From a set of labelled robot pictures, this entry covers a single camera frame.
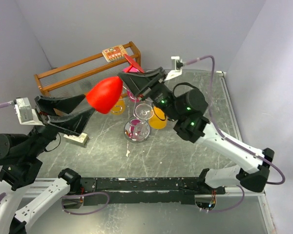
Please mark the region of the pink wine glass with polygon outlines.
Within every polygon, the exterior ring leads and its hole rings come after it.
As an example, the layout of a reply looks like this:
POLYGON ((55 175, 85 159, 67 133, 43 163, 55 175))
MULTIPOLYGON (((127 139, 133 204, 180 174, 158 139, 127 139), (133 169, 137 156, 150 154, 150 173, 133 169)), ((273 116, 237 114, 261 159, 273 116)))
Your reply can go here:
MULTIPOLYGON (((126 72, 126 73, 128 73, 128 72, 138 73, 139 70, 134 68, 133 66, 129 66, 129 67, 124 68, 123 72, 126 72)), ((135 103, 139 102, 139 100, 129 91, 129 89, 126 90, 126 93, 127 93, 127 96, 128 96, 130 101, 135 102, 135 103)))

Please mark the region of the clear wine glass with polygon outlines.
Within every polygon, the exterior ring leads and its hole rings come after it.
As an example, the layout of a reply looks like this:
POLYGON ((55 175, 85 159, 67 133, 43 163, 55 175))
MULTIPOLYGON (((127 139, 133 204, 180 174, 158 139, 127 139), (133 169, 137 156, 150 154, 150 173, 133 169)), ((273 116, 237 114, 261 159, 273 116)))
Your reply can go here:
POLYGON ((149 137, 150 126, 148 120, 152 118, 154 111, 149 104, 141 103, 135 108, 134 115, 139 122, 134 126, 133 138, 137 142, 141 142, 149 137))

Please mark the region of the red plastic cup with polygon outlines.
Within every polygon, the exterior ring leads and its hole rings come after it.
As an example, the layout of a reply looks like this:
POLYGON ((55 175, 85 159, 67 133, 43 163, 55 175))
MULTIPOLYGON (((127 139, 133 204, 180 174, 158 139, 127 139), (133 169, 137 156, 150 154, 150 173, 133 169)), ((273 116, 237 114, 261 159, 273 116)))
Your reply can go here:
POLYGON ((119 101, 123 81, 119 76, 109 77, 98 82, 86 95, 87 103, 101 114, 108 114, 119 101))

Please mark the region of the orange wine glass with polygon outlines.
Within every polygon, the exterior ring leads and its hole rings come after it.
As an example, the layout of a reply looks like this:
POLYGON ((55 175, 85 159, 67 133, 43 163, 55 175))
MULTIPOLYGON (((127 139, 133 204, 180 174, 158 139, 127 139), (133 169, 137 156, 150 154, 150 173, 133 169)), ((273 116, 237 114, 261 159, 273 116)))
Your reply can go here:
POLYGON ((126 104, 125 104, 124 98, 120 96, 119 100, 112 107, 110 112, 113 115, 121 115, 125 111, 125 109, 126 109, 126 104))
POLYGON ((157 107, 154 107, 153 110, 154 115, 148 121, 150 127, 158 130, 164 129, 167 125, 167 117, 165 113, 157 107))

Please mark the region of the orange wine glass front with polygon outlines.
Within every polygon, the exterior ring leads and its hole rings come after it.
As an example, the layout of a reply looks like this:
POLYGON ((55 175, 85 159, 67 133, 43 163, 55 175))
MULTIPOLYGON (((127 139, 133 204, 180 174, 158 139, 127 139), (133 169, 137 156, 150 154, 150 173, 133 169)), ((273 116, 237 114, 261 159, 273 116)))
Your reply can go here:
POLYGON ((165 113, 157 107, 154 107, 153 110, 154 115, 148 121, 150 127, 158 130, 164 129, 167 125, 167 117, 165 113))

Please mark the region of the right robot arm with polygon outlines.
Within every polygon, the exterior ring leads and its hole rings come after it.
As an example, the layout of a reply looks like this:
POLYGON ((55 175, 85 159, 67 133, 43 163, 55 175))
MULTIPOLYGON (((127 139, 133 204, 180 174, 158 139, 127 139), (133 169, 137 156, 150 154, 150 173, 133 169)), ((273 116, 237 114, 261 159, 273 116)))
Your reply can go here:
POLYGON ((120 72, 120 79, 139 100, 150 99, 155 107, 176 122, 174 131, 184 141, 204 144, 233 161, 236 165, 222 169, 205 169, 197 182, 198 190, 208 194, 221 186, 240 185, 260 193, 268 184, 274 151, 251 147, 228 135, 204 117, 208 108, 203 93, 195 86, 180 96, 165 84, 163 68, 150 72, 120 72))

